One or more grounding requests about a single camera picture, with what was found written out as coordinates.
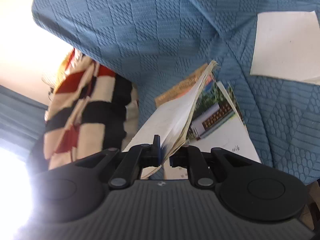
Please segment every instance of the bright light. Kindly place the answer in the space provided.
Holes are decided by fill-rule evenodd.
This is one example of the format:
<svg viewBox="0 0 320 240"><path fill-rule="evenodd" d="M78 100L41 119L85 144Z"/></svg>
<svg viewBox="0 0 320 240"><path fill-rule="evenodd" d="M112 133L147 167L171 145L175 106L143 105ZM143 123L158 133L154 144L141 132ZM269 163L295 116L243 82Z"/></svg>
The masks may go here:
<svg viewBox="0 0 320 240"><path fill-rule="evenodd" d="M31 188L25 164L0 148L0 239L11 240L32 210Z"/></svg>

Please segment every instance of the wall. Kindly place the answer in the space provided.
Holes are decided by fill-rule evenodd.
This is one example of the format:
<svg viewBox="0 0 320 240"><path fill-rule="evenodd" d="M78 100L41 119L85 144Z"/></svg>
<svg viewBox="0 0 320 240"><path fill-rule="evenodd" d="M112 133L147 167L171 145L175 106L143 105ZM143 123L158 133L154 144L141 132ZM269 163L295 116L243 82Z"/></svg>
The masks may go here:
<svg viewBox="0 0 320 240"><path fill-rule="evenodd" d="M54 73L70 45L38 27L32 0L0 0L0 85L48 104L43 73Z"/></svg>

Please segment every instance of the quilted blue fabric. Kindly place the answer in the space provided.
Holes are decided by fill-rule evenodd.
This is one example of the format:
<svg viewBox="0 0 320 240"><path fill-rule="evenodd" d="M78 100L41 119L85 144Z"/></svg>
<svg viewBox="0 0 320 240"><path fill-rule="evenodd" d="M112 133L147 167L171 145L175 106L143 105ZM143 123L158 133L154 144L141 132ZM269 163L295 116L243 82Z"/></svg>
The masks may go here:
<svg viewBox="0 0 320 240"><path fill-rule="evenodd" d="M320 0L34 0L42 28L135 82L140 125L154 97L216 60L266 165L320 177L318 86L250 76L257 13L315 10Z"/></svg>

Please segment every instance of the curtain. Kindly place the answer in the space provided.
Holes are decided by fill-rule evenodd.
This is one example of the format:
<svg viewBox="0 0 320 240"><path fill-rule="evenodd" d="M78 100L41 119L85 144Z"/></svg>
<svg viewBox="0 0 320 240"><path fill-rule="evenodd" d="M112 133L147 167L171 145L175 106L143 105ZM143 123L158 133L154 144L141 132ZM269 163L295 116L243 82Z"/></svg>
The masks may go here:
<svg viewBox="0 0 320 240"><path fill-rule="evenodd" d="M43 136L47 106L0 86L0 150L25 162Z"/></svg>

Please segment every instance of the open book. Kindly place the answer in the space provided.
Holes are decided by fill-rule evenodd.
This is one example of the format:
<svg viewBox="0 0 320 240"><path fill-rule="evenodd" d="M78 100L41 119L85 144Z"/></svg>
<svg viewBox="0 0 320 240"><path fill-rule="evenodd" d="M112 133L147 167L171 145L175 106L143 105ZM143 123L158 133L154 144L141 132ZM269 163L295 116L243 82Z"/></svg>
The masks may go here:
<svg viewBox="0 0 320 240"><path fill-rule="evenodd" d="M152 144L153 136L158 134L166 179L183 178L181 174L185 172L184 169L171 168L169 157L185 143L207 152L210 152L212 147L233 151L233 145L233 152L248 152L240 155L260 162L241 120L241 113L237 111L237 104L233 103L236 100L234 95L232 96L232 90L228 89L233 99L222 83L215 81L212 70L216 65L215 61L203 65L186 80L156 98L157 110L124 151L137 144ZM215 138L220 138L219 141L212 138L213 134L217 133ZM145 179L159 169L160 167L145 168L141 178Z"/></svg>

